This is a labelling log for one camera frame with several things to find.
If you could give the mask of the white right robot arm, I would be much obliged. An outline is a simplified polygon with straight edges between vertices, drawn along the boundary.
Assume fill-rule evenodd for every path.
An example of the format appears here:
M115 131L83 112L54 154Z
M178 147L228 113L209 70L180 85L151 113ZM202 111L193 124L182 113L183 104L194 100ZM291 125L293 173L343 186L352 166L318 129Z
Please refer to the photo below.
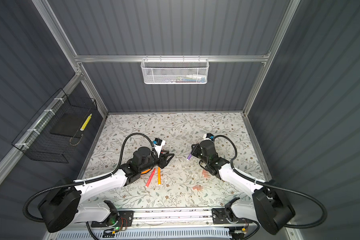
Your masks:
M248 180L239 176L228 160L219 157L213 141L203 140L192 145L190 155L205 164L204 170L209 174L233 185L251 198L249 201L239 197L230 200L222 209L223 212L218 214L220 222L227 220L229 223L238 223L250 220L275 235L296 215L292 204L282 191L264 187L262 184L265 181L250 175L244 174Z

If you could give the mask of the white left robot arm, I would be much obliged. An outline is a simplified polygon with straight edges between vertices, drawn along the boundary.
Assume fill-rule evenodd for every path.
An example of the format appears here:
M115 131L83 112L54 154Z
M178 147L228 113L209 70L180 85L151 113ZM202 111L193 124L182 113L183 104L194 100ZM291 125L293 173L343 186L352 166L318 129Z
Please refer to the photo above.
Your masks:
M90 204L87 201L103 192L122 188L140 179L144 171L155 166L165 168L175 155L169 151L159 152L158 157L148 147L140 147L133 157L114 174L74 181L75 186L50 191L39 203L38 209L48 232L58 232L69 224L98 222L107 227L120 227L122 217L111 201Z

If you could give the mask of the translucent pink pen cap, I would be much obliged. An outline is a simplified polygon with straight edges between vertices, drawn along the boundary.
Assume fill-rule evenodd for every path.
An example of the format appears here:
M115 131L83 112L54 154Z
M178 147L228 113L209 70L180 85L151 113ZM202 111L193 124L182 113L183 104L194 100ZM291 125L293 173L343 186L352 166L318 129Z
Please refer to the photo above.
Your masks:
M203 175L204 178L207 178L207 179L209 179L211 177L209 172L206 172L206 171L202 171L202 175Z

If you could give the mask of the pink marker pen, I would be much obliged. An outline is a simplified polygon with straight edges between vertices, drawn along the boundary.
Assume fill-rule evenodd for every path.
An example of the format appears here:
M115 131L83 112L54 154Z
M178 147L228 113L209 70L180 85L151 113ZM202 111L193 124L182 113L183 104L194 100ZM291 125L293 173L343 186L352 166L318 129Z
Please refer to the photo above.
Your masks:
M148 179L148 181L147 181L147 183L146 183L146 187L147 187L147 188L150 186L150 184L151 184L151 182L152 182L152 179L153 179L153 177L154 177L154 175L155 175L155 172L156 172L156 169L153 169L152 172L151 172L151 175L150 175L150 177L149 177L149 179Z

